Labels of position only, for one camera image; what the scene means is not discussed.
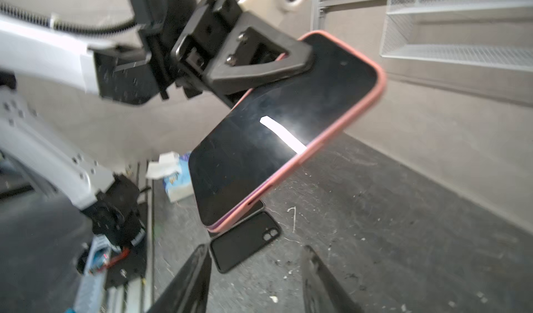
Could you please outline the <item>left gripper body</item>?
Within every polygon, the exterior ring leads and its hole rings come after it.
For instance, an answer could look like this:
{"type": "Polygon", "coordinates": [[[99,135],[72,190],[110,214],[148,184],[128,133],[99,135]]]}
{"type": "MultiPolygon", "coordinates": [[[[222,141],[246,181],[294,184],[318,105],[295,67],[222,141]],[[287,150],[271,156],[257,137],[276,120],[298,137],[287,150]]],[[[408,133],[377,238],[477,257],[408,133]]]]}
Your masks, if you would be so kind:
{"type": "Polygon", "coordinates": [[[243,9],[237,0],[201,0],[175,43],[171,59],[177,71],[175,85],[187,98],[212,88],[203,75],[235,27],[243,9]]]}

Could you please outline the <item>long black phone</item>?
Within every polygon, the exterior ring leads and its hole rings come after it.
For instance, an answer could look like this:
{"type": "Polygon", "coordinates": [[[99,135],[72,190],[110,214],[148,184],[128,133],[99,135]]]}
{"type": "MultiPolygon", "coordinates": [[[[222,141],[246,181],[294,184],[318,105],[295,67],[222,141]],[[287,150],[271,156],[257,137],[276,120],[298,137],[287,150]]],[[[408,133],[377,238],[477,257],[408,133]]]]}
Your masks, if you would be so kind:
{"type": "Polygon", "coordinates": [[[190,155],[198,214],[210,232],[229,229],[385,89],[384,69],[330,33],[300,42],[312,49],[311,69],[250,89],[190,155]]]}

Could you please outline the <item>black phone case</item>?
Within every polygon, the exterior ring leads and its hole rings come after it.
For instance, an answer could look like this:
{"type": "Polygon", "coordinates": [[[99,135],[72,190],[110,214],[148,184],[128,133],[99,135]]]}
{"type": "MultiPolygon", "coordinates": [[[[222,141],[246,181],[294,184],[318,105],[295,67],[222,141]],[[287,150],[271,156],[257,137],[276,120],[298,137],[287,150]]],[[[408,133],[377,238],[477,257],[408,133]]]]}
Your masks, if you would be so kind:
{"type": "Polygon", "coordinates": [[[269,213],[261,211],[212,238],[210,252],[218,272],[227,274],[281,234],[281,228],[275,219],[269,213]]]}

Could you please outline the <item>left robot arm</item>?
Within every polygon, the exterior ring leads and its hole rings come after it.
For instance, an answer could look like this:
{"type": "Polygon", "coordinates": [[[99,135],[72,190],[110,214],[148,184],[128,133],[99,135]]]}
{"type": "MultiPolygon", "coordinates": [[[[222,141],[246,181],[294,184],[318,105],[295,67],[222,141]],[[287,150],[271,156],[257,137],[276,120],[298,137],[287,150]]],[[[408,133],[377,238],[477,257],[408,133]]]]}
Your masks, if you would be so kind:
{"type": "Polygon", "coordinates": [[[199,97],[216,126],[252,87],[307,71],[308,46],[279,29],[304,0],[129,0],[131,16],[89,26],[1,3],[1,151],[64,194],[116,251],[143,243],[140,188],[83,147],[111,108],[199,97]]]}

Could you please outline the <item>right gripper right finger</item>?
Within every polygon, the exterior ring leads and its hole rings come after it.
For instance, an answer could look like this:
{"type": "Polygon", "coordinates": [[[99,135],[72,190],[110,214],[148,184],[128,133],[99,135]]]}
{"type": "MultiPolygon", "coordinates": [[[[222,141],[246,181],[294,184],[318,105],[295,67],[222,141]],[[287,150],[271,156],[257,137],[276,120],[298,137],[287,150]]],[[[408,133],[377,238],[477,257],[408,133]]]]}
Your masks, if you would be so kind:
{"type": "Polygon", "coordinates": [[[362,312],[309,245],[301,254],[301,271],[305,312],[362,312]]]}

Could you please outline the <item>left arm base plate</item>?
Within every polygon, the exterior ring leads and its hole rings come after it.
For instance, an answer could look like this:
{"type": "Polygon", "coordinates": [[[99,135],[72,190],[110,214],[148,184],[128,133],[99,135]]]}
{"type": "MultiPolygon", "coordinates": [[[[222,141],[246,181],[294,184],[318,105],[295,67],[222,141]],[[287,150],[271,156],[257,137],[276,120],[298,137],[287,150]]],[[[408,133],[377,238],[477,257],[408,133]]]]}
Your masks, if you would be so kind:
{"type": "Polygon", "coordinates": [[[92,232],[111,243],[108,260],[97,268],[107,271],[105,289],[118,287],[147,270],[147,204],[138,198],[130,201],[97,201],[81,213],[92,222],[92,232]]]}

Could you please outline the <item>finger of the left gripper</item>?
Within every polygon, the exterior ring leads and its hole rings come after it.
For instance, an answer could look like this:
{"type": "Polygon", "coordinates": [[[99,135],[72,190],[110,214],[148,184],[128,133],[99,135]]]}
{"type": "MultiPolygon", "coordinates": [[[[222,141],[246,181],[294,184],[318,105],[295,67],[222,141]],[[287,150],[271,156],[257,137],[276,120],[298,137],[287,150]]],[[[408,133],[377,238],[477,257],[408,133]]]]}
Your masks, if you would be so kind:
{"type": "Polygon", "coordinates": [[[310,45],[244,12],[202,81],[215,93],[229,95],[302,74],[312,61],[310,45]]]}

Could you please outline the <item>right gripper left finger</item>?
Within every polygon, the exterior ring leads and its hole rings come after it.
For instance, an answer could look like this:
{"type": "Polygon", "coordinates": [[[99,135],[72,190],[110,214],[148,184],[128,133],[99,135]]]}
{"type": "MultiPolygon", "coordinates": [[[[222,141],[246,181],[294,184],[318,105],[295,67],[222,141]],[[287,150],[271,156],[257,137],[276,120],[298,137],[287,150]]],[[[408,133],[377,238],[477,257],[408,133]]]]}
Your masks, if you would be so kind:
{"type": "Polygon", "coordinates": [[[211,271],[209,248],[198,245],[148,313],[206,312],[211,271]]]}

